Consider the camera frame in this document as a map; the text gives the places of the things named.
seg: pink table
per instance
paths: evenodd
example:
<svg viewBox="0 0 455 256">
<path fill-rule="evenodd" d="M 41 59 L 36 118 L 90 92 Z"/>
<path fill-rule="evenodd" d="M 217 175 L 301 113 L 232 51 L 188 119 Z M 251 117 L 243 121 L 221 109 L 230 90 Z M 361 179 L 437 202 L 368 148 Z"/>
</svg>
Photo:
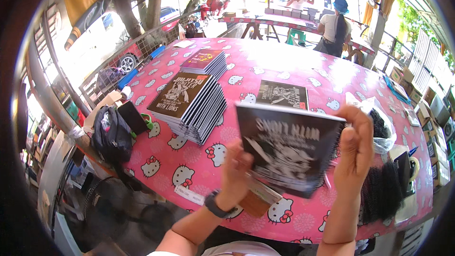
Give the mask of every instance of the pink table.
<svg viewBox="0 0 455 256">
<path fill-rule="evenodd" d="M 407 144 L 410 149 L 419 146 L 414 155 L 421 168 L 416 179 L 417 215 L 398 228 L 392 221 L 362 225 L 357 240 L 404 228 L 431 211 L 433 181 L 422 129 L 411 127 L 403 111 L 406 105 L 392 95 L 377 73 L 347 60 L 287 44 L 236 38 L 197 38 L 192 41 L 194 44 L 188 48 L 167 47 L 152 60 L 130 83 L 130 99 L 140 112 L 150 113 L 146 110 L 147 105 L 156 96 L 157 89 L 162 89 L 179 71 L 179 64 L 199 48 L 223 49 L 229 70 L 219 83 L 224 90 L 227 109 L 202 147 L 174 135 L 165 122 L 153 119 L 155 128 L 137 137 L 131 160 L 125 164 L 125 169 L 150 189 L 184 209 L 197 210 L 199 205 L 174 193 L 174 186 L 184 184 L 203 196 L 220 187 L 219 164 L 223 160 L 225 146 L 239 138 L 235 103 L 254 102 L 261 79 L 267 79 L 305 86 L 311 111 L 327 114 L 333 114 L 345 103 L 346 92 L 359 99 L 376 96 L 393 119 L 398 135 L 396 144 Z M 375 165 L 382 165 L 380 155 L 376 155 Z M 327 175 L 333 184 L 333 171 L 327 172 Z M 311 242 L 318 243 L 336 196 L 334 187 L 330 190 L 326 185 L 322 185 L 310 200 L 284 194 L 286 200 L 263 217 L 254 218 L 238 210 L 222 225 L 284 242 L 303 242 L 311 238 Z M 280 217 L 285 210 L 292 213 L 286 211 L 290 217 L 282 223 Z"/>
<path fill-rule="evenodd" d="M 219 22 L 231 22 L 231 23 L 256 23 L 256 24 L 267 24 L 271 26 L 282 26 L 292 29 L 299 29 L 306 32 L 311 32 L 314 34 L 319 34 L 317 30 L 317 25 L 315 22 L 310 20 L 287 17 L 276 14 L 265 14 L 257 19 L 255 18 L 244 18 L 244 17 L 223 17 L 218 19 Z M 306 23 L 314 25 L 316 28 L 308 27 Z M 356 49 L 359 49 L 367 54 L 374 54 L 375 51 L 368 46 L 368 44 L 361 38 L 354 38 L 348 43 L 348 45 L 353 46 Z"/>
</svg>

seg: hello kitty print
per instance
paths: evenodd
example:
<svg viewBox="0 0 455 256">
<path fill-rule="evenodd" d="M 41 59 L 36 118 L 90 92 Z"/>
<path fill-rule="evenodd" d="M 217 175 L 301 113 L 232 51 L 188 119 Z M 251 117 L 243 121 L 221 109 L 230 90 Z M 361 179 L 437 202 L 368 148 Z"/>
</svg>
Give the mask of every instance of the hello kitty print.
<svg viewBox="0 0 455 256">
<path fill-rule="evenodd" d="M 146 109 L 148 104 L 180 71 L 179 65 L 191 54 L 202 47 L 221 50 L 231 46 L 225 48 L 225 52 L 228 51 L 227 70 L 218 81 L 223 89 L 227 109 L 219 120 L 213 121 L 215 127 L 202 146 L 179 133 L 173 133 L 167 122 L 152 117 L 153 129 L 132 140 L 134 143 L 132 157 L 129 162 L 123 164 L 123 169 L 128 175 L 134 176 L 168 201 L 186 210 L 196 211 L 199 205 L 174 193 L 175 186 L 184 186 L 202 196 L 221 186 L 221 170 L 228 145 L 230 141 L 238 138 L 235 105 L 256 103 L 259 85 L 261 79 L 264 79 L 306 87 L 308 109 L 318 114 L 336 113 L 345 104 L 347 92 L 352 93 L 357 100 L 376 97 L 386 114 L 396 124 L 395 144 L 419 146 L 414 153 L 421 165 L 416 178 L 419 209 L 410 220 L 415 222 L 431 211 L 433 204 L 431 162 L 422 129 L 412 127 L 407 118 L 402 116 L 404 108 L 411 106 L 399 102 L 378 74 L 347 60 L 335 60 L 326 54 L 286 44 L 234 38 L 191 40 L 194 40 L 194 43 L 187 48 L 174 49 L 176 42 L 171 43 L 170 48 L 151 60 L 140 71 L 143 73 L 134 77 L 130 83 L 134 85 L 128 100 L 133 102 L 140 113 L 150 114 Z M 289 48 L 293 49 L 293 53 L 286 57 L 286 62 L 283 63 L 281 55 L 289 54 Z M 334 165 L 339 157 L 337 151 L 333 160 Z M 373 165 L 382 164 L 381 156 L 375 155 Z M 222 225 L 242 233 L 247 232 L 283 242 L 319 243 L 330 215 L 331 204 L 336 197 L 332 166 L 326 175 L 326 178 L 319 181 L 318 188 L 310 200 L 282 193 L 283 198 L 271 206 L 262 217 L 253 217 L 239 206 L 227 216 Z M 361 225 L 356 239 L 367 239 L 377 232 L 384 235 L 398 229 L 402 230 L 406 225 L 407 222 L 395 227 L 393 219 Z"/>
</svg>

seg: ponytail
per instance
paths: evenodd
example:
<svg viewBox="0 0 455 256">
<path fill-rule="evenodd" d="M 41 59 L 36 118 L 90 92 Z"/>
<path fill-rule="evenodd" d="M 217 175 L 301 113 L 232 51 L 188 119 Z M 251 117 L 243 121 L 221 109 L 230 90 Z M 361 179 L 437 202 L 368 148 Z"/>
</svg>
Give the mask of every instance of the ponytail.
<svg viewBox="0 0 455 256">
<path fill-rule="evenodd" d="M 335 33 L 335 43 L 344 43 L 344 39 L 346 38 L 346 32 L 348 31 L 348 26 L 346 25 L 346 21 L 344 20 L 343 14 L 338 14 L 338 23 L 337 29 Z"/>
</svg>

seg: wristwatch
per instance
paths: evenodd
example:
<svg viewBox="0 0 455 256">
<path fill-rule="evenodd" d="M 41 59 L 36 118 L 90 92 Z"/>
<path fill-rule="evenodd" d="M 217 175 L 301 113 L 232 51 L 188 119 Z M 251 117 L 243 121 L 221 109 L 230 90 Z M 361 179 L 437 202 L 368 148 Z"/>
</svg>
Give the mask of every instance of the wristwatch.
<svg viewBox="0 0 455 256">
<path fill-rule="evenodd" d="M 222 209 L 218 208 L 217 204 L 215 203 L 215 196 L 218 195 L 220 190 L 214 190 L 208 196 L 205 197 L 204 205 L 208 208 L 208 210 L 216 215 L 219 218 L 225 218 L 228 214 L 234 212 L 235 207 L 230 209 L 229 211 L 223 211 Z"/>
</svg>

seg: person's right hand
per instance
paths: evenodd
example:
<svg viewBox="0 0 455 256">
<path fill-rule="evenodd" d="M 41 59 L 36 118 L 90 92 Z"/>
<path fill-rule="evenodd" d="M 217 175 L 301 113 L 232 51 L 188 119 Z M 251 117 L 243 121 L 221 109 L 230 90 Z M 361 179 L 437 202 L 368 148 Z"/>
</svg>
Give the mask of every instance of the person's right hand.
<svg viewBox="0 0 455 256">
<path fill-rule="evenodd" d="M 338 196 L 353 199 L 360 195 L 373 162 L 373 122 L 354 106 L 343 106 L 335 115 L 345 118 L 352 127 L 341 132 L 341 161 L 335 168 L 333 181 Z"/>
</svg>

